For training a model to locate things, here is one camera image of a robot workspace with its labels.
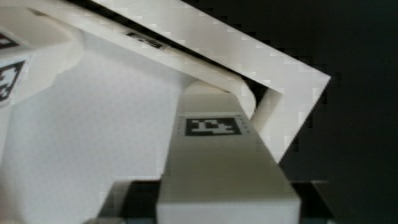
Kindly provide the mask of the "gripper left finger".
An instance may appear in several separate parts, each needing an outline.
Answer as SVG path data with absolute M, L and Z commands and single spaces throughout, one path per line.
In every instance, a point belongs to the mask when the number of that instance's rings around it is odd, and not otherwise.
M 113 185 L 98 216 L 82 224 L 159 224 L 159 180 L 118 181 Z

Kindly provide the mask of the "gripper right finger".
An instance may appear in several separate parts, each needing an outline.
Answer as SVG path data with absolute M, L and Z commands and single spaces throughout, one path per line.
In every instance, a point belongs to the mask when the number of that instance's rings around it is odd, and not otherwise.
M 313 182 L 294 182 L 292 186 L 303 202 L 299 224 L 333 224 L 335 213 L 317 184 Z

